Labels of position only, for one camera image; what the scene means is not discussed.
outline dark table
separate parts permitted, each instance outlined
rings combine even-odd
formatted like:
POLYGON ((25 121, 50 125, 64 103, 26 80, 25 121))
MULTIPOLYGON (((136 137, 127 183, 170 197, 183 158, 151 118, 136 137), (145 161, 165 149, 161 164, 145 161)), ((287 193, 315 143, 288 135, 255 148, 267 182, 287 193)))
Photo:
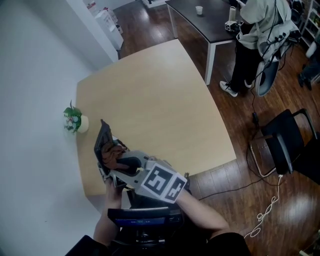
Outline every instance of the dark table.
POLYGON ((216 46, 231 43, 235 35, 225 30, 229 19, 230 4, 222 0, 169 0, 166 1, 170 14, 173 35, 178 38, 174 12, 188 21, 208 42, 208 53, 204 82, 210 84, 216 46), (202 6, 202 15, 196 13, 196 6, 202 6))

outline brown floorboard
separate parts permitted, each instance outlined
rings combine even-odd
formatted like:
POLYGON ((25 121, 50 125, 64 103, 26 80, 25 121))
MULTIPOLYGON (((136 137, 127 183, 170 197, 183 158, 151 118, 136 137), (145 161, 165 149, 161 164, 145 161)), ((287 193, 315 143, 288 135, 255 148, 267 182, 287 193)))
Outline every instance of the brown floorboard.
MULTIPOLYGON (((114 12, 123 29, 122 58, 174 39, 165 5, 146 9, 140 1, 135 1, 114 12)), ((204 77, 207 42, 183 18, 179 15, 175 18, 178 38, 204 77)), ((305 50, 301 46, 295 47, 292 55, 290 52, 287 54, 285 67, 279 71, 271 91, 264 97, 256 98, 254 107, 261 125, 285 109, 295 112, 306 108, 316 130, 320 131, 320 86, 313 86, 310 92, 305 87, 300 88, 297 82, 297 74, 306 61, 305 50)), ((246 161, 248 141, 255 131, 251 106, 253 96, 248 92, 232 98, 219 87, 220 80, 230 80, 234 64, 235 43, 218 45, 208 89, 231 138, 236 160, 191 177, 190 188, 198 199, 238 189, 259 179, 249 170, 246 161)), ((308 123, 303 117, 296 120, 307 142, 311 138, 308 123)), ((254 168, 251 159, 249 164, 254 168)), ((276 184, 278 177, 271 175, 266 180, 276 184)), ((253 255, 297 255, 320 227, 320 187, 298 172, 287 174, 282 180, 280 200, 265 218, 260 234, 246 238, 253 255)), ((276 193, 277 187, 260 181, 241 190, 210 196, 203 202, 219 211, 235 231, 245 235, 257 225, 257 214, 266 209, 276 193)))

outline light wood tabletop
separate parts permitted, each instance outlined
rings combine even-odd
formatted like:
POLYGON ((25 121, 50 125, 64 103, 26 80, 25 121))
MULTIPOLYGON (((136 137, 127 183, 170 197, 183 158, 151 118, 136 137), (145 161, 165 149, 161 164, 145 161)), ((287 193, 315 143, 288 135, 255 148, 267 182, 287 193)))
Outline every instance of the light wood tabletop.
POLYGON ((80 81, 76 106, 89 118, 89 130, 77 134, 86 196, 105 193, 94 154, 100 119, 130 150, 166 160, 182 175, 236 159, 218 108, 177 39, 127 56, 80 81))

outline black shoe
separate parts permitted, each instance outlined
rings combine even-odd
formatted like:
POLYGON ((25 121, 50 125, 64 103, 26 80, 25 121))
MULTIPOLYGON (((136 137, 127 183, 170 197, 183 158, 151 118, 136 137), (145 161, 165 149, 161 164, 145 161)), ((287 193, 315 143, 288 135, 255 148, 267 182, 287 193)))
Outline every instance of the black shoe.
POLYGON ((301 75, 300 75, 300 74, 298 74, 298 83, 299 83, 300 87, 304 87, 305 82, 304 82, 304 80, 301 78, 301 75))
POLYGON ((310 91, 312 91, 311 82, 310 82, 309 80, 304 80, 304 83, 305 83, 306 87, 307 87, 310 91))

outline black and white marker cube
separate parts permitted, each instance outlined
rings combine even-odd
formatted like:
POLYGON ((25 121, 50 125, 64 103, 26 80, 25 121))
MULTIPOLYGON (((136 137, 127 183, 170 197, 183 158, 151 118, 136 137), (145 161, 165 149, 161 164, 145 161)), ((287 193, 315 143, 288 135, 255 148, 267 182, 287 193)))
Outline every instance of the black and white marker cube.
POLYGON ((159 200, 173 204, 186 183, 180 173, 155 163, 141 186, 159 200))

